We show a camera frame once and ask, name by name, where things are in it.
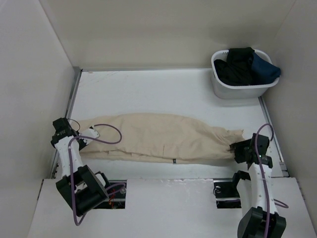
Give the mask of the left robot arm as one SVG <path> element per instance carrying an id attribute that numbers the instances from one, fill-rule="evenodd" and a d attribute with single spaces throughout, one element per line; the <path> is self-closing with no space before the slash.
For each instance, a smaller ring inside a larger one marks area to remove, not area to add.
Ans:
<path id="1" fill-rule="evenodd" d="M 53 126 L 55 134 L 51 144 L 58 151 L 62 168 L 62 178 L 56 182 L 56 188 L 76 215 L 82 217 L 103 203 L 111 192 L 104 173 L 94 173 L 80 156 L 80 150 L 100 134 L 93 127 L 82 133 L 75 131 L 66 118 L 55 120 Z"/>

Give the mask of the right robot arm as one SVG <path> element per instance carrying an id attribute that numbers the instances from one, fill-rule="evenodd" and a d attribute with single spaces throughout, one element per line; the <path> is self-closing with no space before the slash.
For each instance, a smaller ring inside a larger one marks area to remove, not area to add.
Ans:
<path id="1" fill-rule="evenodd" d="M 240 197 L 239 238 L 280 238 L 286 229 L 286 219 L 279 215 L 272 195 L 269 142 L 267 136 L 254 133 L 251 139 L 230 145 L 235 161 L 247 164 L 247 171 L 236 172 L 229 185 L 231 193 Z"/>

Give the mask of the beige trousers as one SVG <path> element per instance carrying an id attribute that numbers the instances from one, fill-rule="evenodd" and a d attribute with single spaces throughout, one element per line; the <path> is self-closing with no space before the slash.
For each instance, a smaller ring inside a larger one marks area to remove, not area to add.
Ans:
<path id="1" fill-rule="evenodd" d="M 213 164 L 232 160 L 230 145 L 243 141 L 243 130 L 213 127 L 189 117 L 135 113 L 79 122 L 93 126 L 101 140 L 80 151 L 86 158 L 169 164 Z"/>

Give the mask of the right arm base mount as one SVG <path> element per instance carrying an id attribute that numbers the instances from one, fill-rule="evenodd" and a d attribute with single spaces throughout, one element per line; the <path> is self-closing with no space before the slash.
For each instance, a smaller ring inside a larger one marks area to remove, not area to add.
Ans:
<path id="1" fill-rule="evenodd" d="M 214 179 L 213 194 L 217 209 L 240 209 L 241 201 L 231 179 Z"/>

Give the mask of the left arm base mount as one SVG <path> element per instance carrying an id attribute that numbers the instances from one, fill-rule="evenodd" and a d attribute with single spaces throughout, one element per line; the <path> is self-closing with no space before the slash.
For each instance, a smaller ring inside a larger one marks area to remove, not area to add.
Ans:
<path id="1" fill-rule="evenodd" d="M 98 209 L 124 209 L 126 203 L 127 194 L 127 180 L 110 180 L 108 186 L 114 185 L 116 183 L 123 183 L 124 185 L 116 185 L 107 190 L 110 195 L 109 199 L 101 203 Z"/>

